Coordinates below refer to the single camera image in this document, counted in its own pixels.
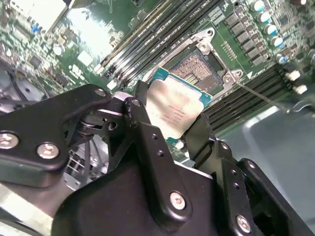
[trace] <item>black plastic bracket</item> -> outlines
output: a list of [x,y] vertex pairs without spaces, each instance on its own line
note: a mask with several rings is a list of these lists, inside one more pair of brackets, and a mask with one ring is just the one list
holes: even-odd
[[[0,133],[14,134],[19,142],[13,148],[0,149],[0,181],[32,187],[55,184],[68,163],[68,145],[77,125],[67,121],[104,107],[110,99],[100,87],[85,85],[1,116]],[[36,150],[43,143],[54,144],[58,156],[41,158]]]
[[[203,114],[186,132],[185,138],[196,169],[212,175],[217,182],[218,229],[224,234],[249,235],[254,229],[250,203],[242,171],[236,166],[230,148],[215,138]],[[246,219],[245,230],[237,223],[238,217]]]
[[[162,132],[151,125],[140,100],[127,98],[124,103],[126,126],[135,143],[149,207],[157,223],[168,231],[176,231],[192,216],[192,204],[177,173]],[[183,209],[176,208],[171,194],[180,194]]]
[[251,196],[251,205],[256,223],[263,233],[268,234],[272,229],[273,235],[314,236],[255,162],[243,158],[238,166],[246,176],[246,184],[255,193]]

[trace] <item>cable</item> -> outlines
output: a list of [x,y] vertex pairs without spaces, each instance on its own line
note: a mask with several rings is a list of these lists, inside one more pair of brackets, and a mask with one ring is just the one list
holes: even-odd
[[90,166],[91,166],[91,146],[90,142],[84,144],[84,178],[81,183],[81,186],[84,186],[88,183],[90,177]]
[[96,176],[99,177],[102,173],[102,167],[103,167],[103,162],[102,162],[102,158],[100,157],[100,154],[99,154],[99,151],[98,151],[98,148],[96,146],[96,143],[95,143],[95,140],[92,139],[91,140],[92,144],[93,144],[93,147],[95,149],[95,152],[96,152],[96,155],[97,155],[97,170],[96,170]]

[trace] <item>motherboard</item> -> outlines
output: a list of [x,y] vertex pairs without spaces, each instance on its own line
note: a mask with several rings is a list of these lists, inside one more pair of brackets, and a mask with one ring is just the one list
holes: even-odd
[[215,132],[256,112],[257,99],[304,93],[314,48],[312,0],[0,2],[0,61],[46,97],[88,83],[132,93],[163,67],[211,95]]

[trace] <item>silver screw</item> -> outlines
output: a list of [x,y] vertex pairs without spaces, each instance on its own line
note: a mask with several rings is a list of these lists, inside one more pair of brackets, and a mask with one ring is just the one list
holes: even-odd
[[224,149],[228,149],[228,146],[225,143],[221,143],[221,145]]
[[97,89],[95,90],[95,93],[99,96],[102,96],[102,97],[105,97],[106,96],[106,93],[104,92],[104,90],[102,89]]
[[179,193],[173,192],[173,193],[171,193],[169,198],[171,200],[171,204],[177,210],[182,210],[185,208],[185,206],[186,206],[185,199]]
[[236,216],[236,222],[238,226],[245,232],[250,233],[251,232],[251,226],[248,223],[247,219],[245,219],[243,216],[238,215]]
[[252,169],[255,169],[254,163],[252,163],[251,161],[247,161],[247,163]]
[[134,105],[138,106],[138,107],[141,106],[140,103],[139,103],[137,100],[132,100],[131,102],[132,102]]
[[59,154],[59,149],[51,143],[42,144],[37,148],[37,154],[44,159],[53,159]]
[[1,149],[11,149],[17,146],[19,143],[18,137],[14,134],[3,133],[0,134],[0,148]]

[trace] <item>gray surface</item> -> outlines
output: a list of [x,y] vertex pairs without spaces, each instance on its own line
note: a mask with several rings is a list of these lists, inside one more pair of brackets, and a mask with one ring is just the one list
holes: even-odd
[[235,159],[256,162],[315,232],[315,118],[272,107],[219,137]]

